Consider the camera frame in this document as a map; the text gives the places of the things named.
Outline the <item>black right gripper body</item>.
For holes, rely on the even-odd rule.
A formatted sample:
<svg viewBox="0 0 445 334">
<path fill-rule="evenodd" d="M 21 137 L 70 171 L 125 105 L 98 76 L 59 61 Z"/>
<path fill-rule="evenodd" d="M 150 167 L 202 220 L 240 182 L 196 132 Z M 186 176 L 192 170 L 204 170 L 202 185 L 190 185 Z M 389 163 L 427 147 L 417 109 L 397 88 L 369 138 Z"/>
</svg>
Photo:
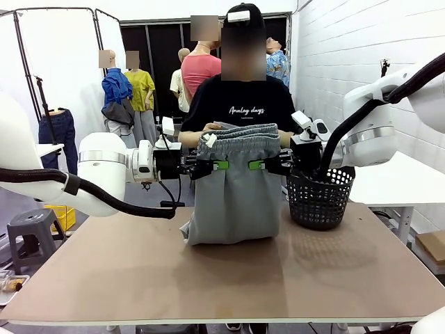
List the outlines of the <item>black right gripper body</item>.
<svg viewBox="0 0 445 334">
<path fill-rule="evenodd" d="M 322 143 L 319 139 L 302 141 L 299 135 L 291 137 L 293 166 L 304 174 L 314 174 L 319 170 L 322 157 Z"/>
</svg>

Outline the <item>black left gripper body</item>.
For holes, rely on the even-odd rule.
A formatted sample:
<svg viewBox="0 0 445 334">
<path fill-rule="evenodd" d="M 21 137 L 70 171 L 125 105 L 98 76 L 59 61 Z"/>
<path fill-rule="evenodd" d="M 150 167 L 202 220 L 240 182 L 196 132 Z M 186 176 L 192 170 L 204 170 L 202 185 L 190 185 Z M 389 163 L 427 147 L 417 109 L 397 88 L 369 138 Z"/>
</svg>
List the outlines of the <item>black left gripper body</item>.
<svg viewBox="0 0 445 334">
<path fill-rule="evenodd" d="M 174 180 L 179 177 L 181 154 L 181 148 L 154 149 L 154 166 L 158 180 Z"/>
</svg>

